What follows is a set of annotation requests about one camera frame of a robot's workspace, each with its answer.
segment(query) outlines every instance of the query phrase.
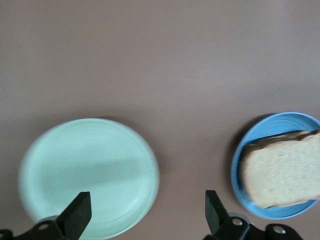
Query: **black metal bracket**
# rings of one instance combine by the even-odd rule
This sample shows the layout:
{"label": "black metal bracket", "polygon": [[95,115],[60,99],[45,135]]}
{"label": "black metal bracket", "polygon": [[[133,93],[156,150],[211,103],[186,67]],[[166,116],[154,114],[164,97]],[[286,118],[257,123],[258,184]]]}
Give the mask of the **black metal bracket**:
{"label": "black metal bracket", "polygon": [[80,192],[56,220],[39,222],[18,236],[13,236],[9,229],[2,229],[0,240],[78,240],[91,216],[90,193]]}
{"label": "black metal bracket", "polygon": [[287,225],[269,224],[262,231],[241,217],[229,216],[214,190],[205,192],[205,218],[212,235],[204,240],[303,240]]}

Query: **plate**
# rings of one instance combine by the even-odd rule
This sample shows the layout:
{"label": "plate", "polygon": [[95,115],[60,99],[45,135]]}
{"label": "plate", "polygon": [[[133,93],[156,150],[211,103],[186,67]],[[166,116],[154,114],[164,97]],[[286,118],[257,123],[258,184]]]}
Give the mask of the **plate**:
{"label": "plate", "polygon": [[92,218],[82,240],[105,240],[132,228],[152,207],[158,187],[158,164],[146,141],[100,118],[45,132],[19,171],[21,201],[36,222],[60,215],[79,192],[90,191]]}
{"label": "plate", "polygon": [[265,219],[281,220],[299,215],[314,206],[318,200],[309,200],[286,207],[259,208],[244,191],[238,176],[238,163],[243,147],[257,139],[298,130],[320,129],[320,121],[301,112],[281,112],[264,118],[254,125],[242,138],[235,150],[231,165],[231,183],[239,202],[249,212]]}

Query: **mint green plate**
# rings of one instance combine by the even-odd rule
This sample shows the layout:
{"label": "mint green plate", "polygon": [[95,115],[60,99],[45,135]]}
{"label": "mint green plate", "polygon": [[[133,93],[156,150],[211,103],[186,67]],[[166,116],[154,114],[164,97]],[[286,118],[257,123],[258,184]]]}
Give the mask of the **mint green plate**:
{"label": "mint green plate", "polygon": [[150,210],[159,169],[146,141],[115,121],[69,121],[41,135],[19,172],[24,208],[34,221],[59,215],[90,191],[92,218],[80,239],[104,240],[137,224]]}

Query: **gray table surface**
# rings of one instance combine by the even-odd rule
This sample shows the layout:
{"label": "gray table surface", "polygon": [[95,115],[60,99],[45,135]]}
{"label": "gray table surface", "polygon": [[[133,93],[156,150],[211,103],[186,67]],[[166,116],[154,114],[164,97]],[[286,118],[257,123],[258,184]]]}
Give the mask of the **gray table surface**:
{"label": "gray table surface", "polygon": [[106,117],[154,150],[157,199],[115,240],[201,240],[205,190],[259,228],[319,237],[320,204],[282,221],[247,212],[230,183],[248,122],[320,119],[320,1],[0,1],[0,228],[33,222],[17,189],[22,157],[49,128]]}

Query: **bread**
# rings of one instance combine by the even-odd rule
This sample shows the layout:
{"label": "bread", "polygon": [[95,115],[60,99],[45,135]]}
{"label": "bread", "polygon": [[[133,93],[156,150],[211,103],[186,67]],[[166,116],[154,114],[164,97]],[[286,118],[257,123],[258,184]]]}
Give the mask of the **bread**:
{"label": "bread", "polygon": [[248,144],[238,170],[259,208],[320,199],[320,131],[289,132]]}

